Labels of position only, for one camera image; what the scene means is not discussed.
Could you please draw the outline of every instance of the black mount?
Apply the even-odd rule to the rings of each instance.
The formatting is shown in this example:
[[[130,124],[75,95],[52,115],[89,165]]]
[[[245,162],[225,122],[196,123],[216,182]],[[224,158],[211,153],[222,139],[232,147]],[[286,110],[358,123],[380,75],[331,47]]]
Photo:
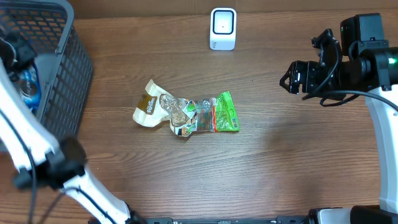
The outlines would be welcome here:
[[[12,82],[18,81],[18,71],[29,67],[36,58],[35,50],[19,32],[10,32],[0,38],[0,58]]]
[[[136,211],[131,209],[128,204],[127,207],[130,211],[130,219],[126,220],[126,224],[148,224],[147,221],[142,218]]]
[[[39,187],[50,186],[54,190],[62,189],[66,181],[76,175],[85,174],[86,152],[74,137],[61,140],[60,150],[56,153],[49,152],[45,156],[47,160],[35,167]],[[32,171],[25,168],[21,169],[12,180],[15,187],[21,190],[31,188],[32,181]]]
[[[354,206],[350,214],[351,224],[397,224],[398,214],[386,212],[378,205]]]
[[[146,224],[302,224],[305,216],[279,216],[277,218],[219,218],[219,219],[176,219],[146,218]]]
[[[332,78],[319,92],[369,91],[380,86],[390,91],[391,85],[398,83],[398,48],[389,47],[389,41],[384,39],[380,14],[361,14],[344,20],[341,45],[342,48],[330,29],[313,37],[312,46],[320,49],[319,62],[293,62],[279,85],[293,94],[298,94],[302,85],[302,92],[311,93],[326,80],[336,62],[338,66]],[[343,55],[350,57],[349,62],[343,62]],[[344,97],[335,95],[329,99]]]

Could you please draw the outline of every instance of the food packaging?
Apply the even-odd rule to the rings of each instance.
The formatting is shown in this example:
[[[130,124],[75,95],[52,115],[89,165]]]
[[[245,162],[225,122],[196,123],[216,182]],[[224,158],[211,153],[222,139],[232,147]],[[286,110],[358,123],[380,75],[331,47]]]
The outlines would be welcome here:
[[[170,121],[171,130],[178,136],[188,137],[195,131],[239,131],[239,120],[227,91],[217,97],[203,100],[176,98],[150,80],[132,116],[145,127],[155,127]]]

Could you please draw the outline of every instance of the black camera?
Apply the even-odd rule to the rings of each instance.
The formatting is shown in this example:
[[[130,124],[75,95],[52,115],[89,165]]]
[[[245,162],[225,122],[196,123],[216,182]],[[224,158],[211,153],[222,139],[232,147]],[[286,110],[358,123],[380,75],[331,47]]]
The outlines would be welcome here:
[[[302,85],[302,92],[311,95],[333,90],[369,91],[379,86],[390,90],[398,82],[398,48],[390,48],[384,39],[381,15],[356,15],[341,22],[340,27],[342,48],[326,29],[312,38],[312,46],[320,49],[319,62],[293,62],[280,86],[298,94]],[[348,56],[349,62],[342,62],[343,56]],[[344,97],[327,96],[332,100]]]

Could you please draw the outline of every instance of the wood grain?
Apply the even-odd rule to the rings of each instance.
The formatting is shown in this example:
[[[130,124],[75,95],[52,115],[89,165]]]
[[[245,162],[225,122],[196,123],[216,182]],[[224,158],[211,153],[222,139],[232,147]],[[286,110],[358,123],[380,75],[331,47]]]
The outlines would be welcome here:
[[[391,9],[396,0],[69,0],[77,19],[209,15],[216,7],[238,13],[344,9]]]
[[[363,98],[338,108],[302,102],[278,84],[294,60],[317,60],[310,38],[372,10],[239,14],[232,52],[211,51],[208,16],[77,20],[95,66],[80,140],[94,174],[144,217],[265,218],[315,207],[374,204],[376,140]],[[398,45],[398,10],[380,10]],[[143,128],[132,114],[150,79],[191,99],[229,90],[241,131],[178,138],[168,124]],[[10,184],[0,158],[0,222],[22,223],[29,193]],[[56,193],[41,190],[36,219]],[[48,223],[90,217],[64,198]]]

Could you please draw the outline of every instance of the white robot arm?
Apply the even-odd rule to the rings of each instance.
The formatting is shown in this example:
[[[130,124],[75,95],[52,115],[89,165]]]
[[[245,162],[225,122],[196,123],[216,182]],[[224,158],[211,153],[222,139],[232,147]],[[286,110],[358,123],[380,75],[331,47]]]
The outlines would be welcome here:
[[[319,62],[293,62],[279,85],[289,93],[320,97],[324,107],[340,106],[365,96],[374,129],[381,167],[380,205],[351,209],[310,210],[309,223],[395,223],[398,220],[398,48],[384,38],[380,14],[360,14],[344,20],[341,45],[326,29],[312,38],[320,49]],[[325,104],[325,100],[338,100]]]
[[[32,177],[30,183],[35,189],[40,182],[41,174],[37,173],[37,166],[51,166],[62,157],[67,158],[63,147],[69,151],[70,144],[64,146],[54,138],[29,111],[21,101],[14,86],[4,69],[0,59],[0,139],[7,147],[15,168],[19,172]],[[113,196],[95,176],[90,172],[86,164],[83,172],[60,183],[60,191],[74,198],[85,207],[100,223],[129,223],[131,212],[128,205]],[[23,186],[29,182],[26,178],[20,178],[17,182]]]

